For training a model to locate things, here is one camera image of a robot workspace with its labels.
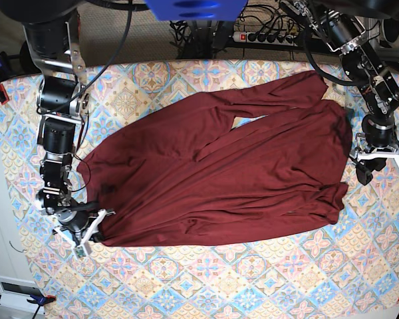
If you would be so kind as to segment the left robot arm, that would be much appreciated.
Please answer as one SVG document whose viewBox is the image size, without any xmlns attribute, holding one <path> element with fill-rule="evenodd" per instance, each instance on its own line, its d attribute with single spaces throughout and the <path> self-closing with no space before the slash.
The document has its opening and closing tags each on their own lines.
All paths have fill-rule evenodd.
<svg viewBox="0 0 399 319">
<path fill-rule="evenodd" d="M 326 7 L 318 11 L 312 1 L 294 1 L 295 20 L 304 26 L 301 35 L 309 63 L 325 79 L 341 86 L 358 89 L 368 108 L 362 120 L 362 132 L 356 135 L 356 147 L 349 158 L 355 164 L 357 180 L 362 185 L 372 181 L 388 159 L 399 168 L 399 140 L 394 112 L 399 107 L 399 86 L 366 36 L 366 28 L 352 15 Z M 314 60 L 309 44 L 317 35 L 333 53 L 340 55 L 348 80 L 323 71 Z"/>
</svg>

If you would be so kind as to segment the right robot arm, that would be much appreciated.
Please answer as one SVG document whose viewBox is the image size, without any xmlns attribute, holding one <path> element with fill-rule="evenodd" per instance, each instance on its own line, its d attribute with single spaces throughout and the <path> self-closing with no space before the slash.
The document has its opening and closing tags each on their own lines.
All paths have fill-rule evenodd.
<svg viewBox="0 0 399 319">
<path fill-rule="evenodd" d="M 72 198 L 68 175 L 81 145 L 89 96 L 86 66 L 80 53 L 78 1 L 0 1 L 0 11 L 23 26 L 33 64 L 43 74 L 36 107 L 41 115 L 38 145 L 45 151 L 37 193 L 39 210 L 56 215 L 60 231 L 69 231 L 75 245 L 99 243 L 99 224 L 106 210 L 95 201 Z"/>
</svg>

